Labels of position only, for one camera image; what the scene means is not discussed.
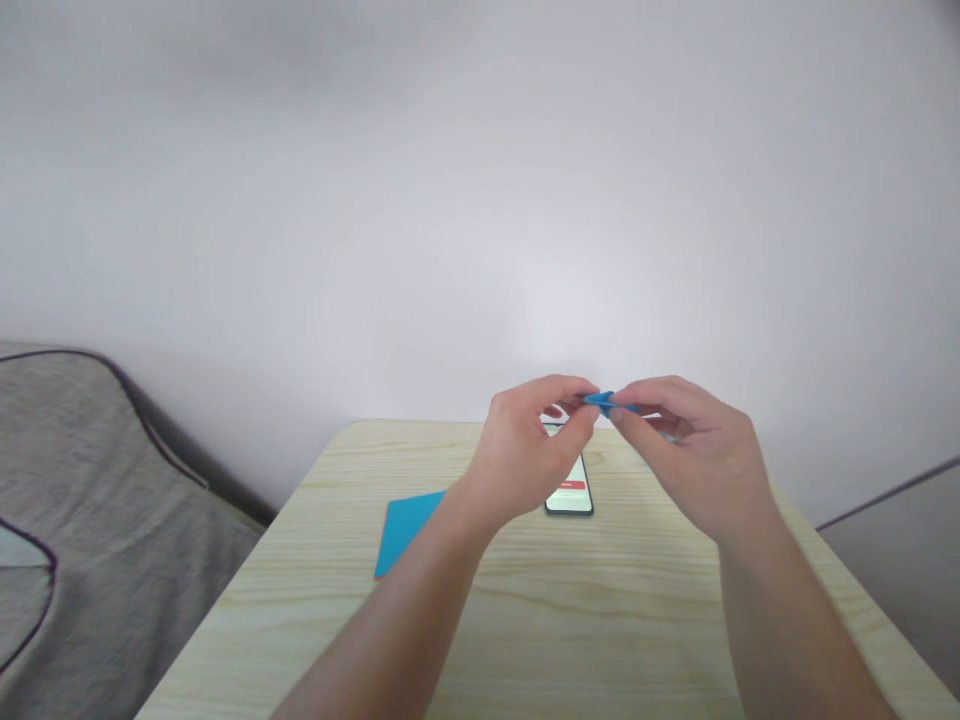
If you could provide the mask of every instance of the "forearm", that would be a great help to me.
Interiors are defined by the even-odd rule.
[[[776,508],[720,544],[720,568],[748,717],[896,717]]]
[[[480,558],[496,532],[472,521],[461,491],[451,487],[275,719],[424,714]]]

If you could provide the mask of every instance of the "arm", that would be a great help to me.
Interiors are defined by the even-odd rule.
[[[476,454],[387,577],[273,714],[419,718],[427,710],[480,558],[497,531],[563,482],[593,434],[598,392],[551,375],[497,395]],[[540,414],[570,413],[548,437]]]
[[[641,380],[612,399],[660,414],[610,417],[717,543],[748,717],[896,718],[777,509],[750,418],[676,377]]]

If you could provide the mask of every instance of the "left hand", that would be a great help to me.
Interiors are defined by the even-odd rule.
[[[548,375],[495,395],[470,467],[456,483],[469,498],[466,507],[495,531],[550,497],[593,436],[600,411],[580,396],[597,392],[581,377]],[[550,437],[540,414],[559,418],[557,406],[570,419]]]

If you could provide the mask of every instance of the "wood grain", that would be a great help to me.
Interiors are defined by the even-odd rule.
[[[138,718],[268,717],[375,586],[387,502],[445,489],[479,432],[389,420],[343,430]],[[429,717],[742,717],[716,547],[615,431],[598,430],[584,459],[595,515],[537,511],[494,540]],[[803,515],[777,499],[901,715],[960,718]]]

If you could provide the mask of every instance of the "blue square paper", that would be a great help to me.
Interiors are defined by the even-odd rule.
[[[417,497],[394,500],[387,505],[387,517],[383,522],[383,537],[380,538],[380,555],[377,556],[377,569],[373,571],[375,580],[379,580],[400,559],[413,538],[417,536],[444,493],[430,493]]]

